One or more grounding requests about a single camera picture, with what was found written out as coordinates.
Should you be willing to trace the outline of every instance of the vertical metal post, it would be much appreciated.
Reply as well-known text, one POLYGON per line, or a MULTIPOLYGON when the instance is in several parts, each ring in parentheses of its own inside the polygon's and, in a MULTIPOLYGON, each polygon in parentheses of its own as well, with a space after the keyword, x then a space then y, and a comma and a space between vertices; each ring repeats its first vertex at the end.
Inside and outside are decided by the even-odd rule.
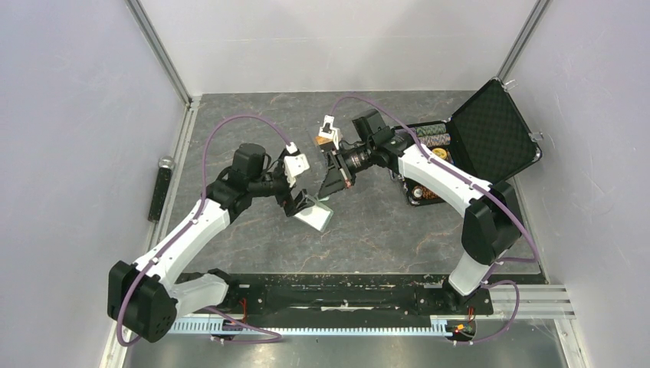
POLYGON ((158 58, 158 61, 160 61, 162 68, 165 69, 167 76, 171 80, 174 89, 176 90, 176 93, 179 95, 183 103, 189 107, 190 103, 192 102, 192 96, 189 95, 189 92, 185 88, 185 85, 179 76, 179 72, 174 67, 172 59, 169 58, 167 51, 165 51, 163 43, 160 41, 156 30, 153 28, 149 17, 146 15, 146 12, 140 3, 140 0, 124 1, 126 3, 126 6, 128 6, 129 10, 133 14, 133 17, 136 19, 138 25, 140 26, 140 29, 142 29, 144 37, 149 42, 149 46, 151 46, 153 53, 158 58))
POLYGON ((499 69, 499 72, 497 73, 497 77, 499 79, 503 81, 506 80, 508 74, 514 66, 514 63, 519 58, 521 51, 524 49, 524 46, 528 42, 530 35, 533 33, 535 27, 537 26, 537 23, 539 23, 542 14, 547 9, 549 4, 550 0, 537 0, 537 2, 535 2, 533 10, 530 11, 528 19, 526 19, 526 23, 524 23, 521 31, 519 31, 517 39, 514 41, 510 52, 508 52, 508 55, 506 56, 506 60, 504 61, 503 65, 501 65, 501 69, 499 69))

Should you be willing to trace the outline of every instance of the gray marble tabletop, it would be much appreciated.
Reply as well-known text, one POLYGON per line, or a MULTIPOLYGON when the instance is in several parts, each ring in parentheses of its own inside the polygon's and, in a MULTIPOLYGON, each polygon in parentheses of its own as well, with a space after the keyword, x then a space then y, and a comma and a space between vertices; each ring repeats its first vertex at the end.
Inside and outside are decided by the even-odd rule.
MULTIPOLYGON (((406 123, 445 119, 465 102, 470 91, 366 92, 406 123)), ((318 126, 341 93, 213 94, 205 95, 185 159, 169 229, 187 215, 201 191, 201 156, 216 123, 237 113, 271 118, 307 155, 311 170, 298 186, 315 194, 325 165, 314 144, 318 126)), ((369 107, 356 101, 341 103, 336 124, 353 142, 358 137, 350 119, 369 107)), ((388 124, 393 125, 387 117, 388 124)), ((264 146, 274 158, 283 142, 265 124, 236 120, 224 126, 210 146, 208 180, 226 166, 241 143, 264 146)), ((221 268, 249 272, 399 272, 448 273, 462 255, 462 218, 446 203, 411 207, 399 184, 386 169, 373 167, 357 176, 352 189, 332 195, 327 205, 334 215, 325 232, 284 216, 274 199, 255 199, 252 207, 214 237, 187 271, 221 268)), ((509 255, 531 257, 520 239, 509 255)), ((506 264, 499 272, 537 273, 534 264, 506 264)))

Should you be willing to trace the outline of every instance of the case lid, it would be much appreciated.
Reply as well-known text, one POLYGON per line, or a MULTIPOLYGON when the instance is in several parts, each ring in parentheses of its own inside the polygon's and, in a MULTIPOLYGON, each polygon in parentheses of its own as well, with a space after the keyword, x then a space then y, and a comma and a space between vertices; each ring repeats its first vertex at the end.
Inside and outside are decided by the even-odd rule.
POLYGON ((451 156, 467 173, 496 183, 541 158, 542 151, 510 94, 497 78, 488 81, 447 123, 451 156))

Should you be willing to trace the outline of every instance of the gray floor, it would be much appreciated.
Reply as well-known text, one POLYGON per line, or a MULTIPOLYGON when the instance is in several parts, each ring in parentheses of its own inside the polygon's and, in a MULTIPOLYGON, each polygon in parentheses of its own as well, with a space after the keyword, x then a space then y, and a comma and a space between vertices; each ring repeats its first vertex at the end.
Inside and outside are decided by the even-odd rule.
MULTIPOLYGON (((323 157, 313 143, 318 126, 338 93, 216 94, 202 98, 169 229, 187 215, 201 189, 201 156, 207 136, 224 117, 256 113, 270 117, 300 150, 311 170, 298 185, 316 193, 325 174, 323 157)), ((471 95, 469 91, 374 92, 379 101, 406 123, 445 119, 471 95)), ((344 102, 336 123, 350 142, 357 136, 350 119, 369 107, 344 102)), ((217 134, 208 155, 208 180, 230 164, 240 143, 258 143, 276 158, 283 143, 263 123, 239 120, 217 134)), ((187 271, 221 268, 248 272, 401 272, 448 273, 462 255, 461 216, 447 204, 409 206, 385 169, 357 176, 352 189, 332 196, 334 216, 324 233, 286 218, 273 199, 256 199, 230 227, 216 236, 187 271)), ((531 257, 524 241, 509 255, 531 257)), ((531 264, 506 264, 500 272, 537 273, 531 264)))
MULTIPOLYGON (((503 322, 480 321, 478 336, 503 322)), ((222 347, 206 336, 168 335, 130 349, 130 368, 271 367, 567 367, 551 320, 516 321, 502 337, 453 347, 441 337, 286 337, 283 343, 222 347)))

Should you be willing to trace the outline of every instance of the gray wall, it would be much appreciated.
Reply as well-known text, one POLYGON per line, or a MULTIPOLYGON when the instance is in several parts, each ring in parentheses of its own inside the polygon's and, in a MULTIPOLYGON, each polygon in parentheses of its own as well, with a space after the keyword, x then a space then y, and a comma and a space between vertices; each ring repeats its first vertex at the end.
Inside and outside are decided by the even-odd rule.
POLYGON ((477 90, 535 0, 142 0, 192 94, 477 90))
POLYGON ((182 105, 120 0, 0 5, 0 365, 97 366, 182 105))
POLYGON ((552 2, 511 75, 546 136, 520 175, 527 212, 596 368, 648 366, 648 14, 644 0, 552 2))

